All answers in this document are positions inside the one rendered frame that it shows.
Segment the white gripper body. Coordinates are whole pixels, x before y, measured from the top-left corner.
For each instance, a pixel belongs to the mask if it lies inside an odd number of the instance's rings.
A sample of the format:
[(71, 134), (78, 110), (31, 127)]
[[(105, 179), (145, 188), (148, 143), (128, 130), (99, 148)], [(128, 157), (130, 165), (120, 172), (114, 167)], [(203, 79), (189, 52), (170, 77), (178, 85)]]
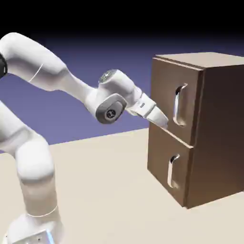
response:
[(167, 129), (168, 127), (167, 116), (157, 106), (152, 109), (150, 114), (147, 116), (147, 120), (160, 128)]

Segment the brown cabinet door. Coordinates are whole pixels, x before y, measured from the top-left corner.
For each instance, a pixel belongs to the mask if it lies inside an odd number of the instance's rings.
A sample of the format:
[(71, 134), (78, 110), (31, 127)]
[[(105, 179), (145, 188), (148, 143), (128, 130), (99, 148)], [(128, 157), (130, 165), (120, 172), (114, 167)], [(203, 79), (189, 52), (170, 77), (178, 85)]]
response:
[[(167, 184), (168, 163), (172, 156), (180, 157), (173, 165), (173, 180), (179, 188)], [(192, 163), (193, 147), (182, 143), (170, 133), (154, 124), (149, 126), (147, 168), (169, 194), (183, 207), (186, 206), (189, 167)]]
[[(168, 130), (189, 146), (194, 146), (203, 71), (200, 66), (156, 56), (152, 59), (151, 98), (168, 117)], [(185, 126), (173, 121), (175, 90), (187, 83), (180, 94), (180, 118)]]

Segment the brown wooden cabinet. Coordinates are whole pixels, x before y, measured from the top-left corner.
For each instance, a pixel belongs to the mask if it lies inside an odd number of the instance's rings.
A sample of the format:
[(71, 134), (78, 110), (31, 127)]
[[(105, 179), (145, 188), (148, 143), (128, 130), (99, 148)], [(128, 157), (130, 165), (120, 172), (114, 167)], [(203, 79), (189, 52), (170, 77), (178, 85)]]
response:
[(156, 56), (204, 69), (185, 207), (244, 191), (244, 57), (217, 52)]

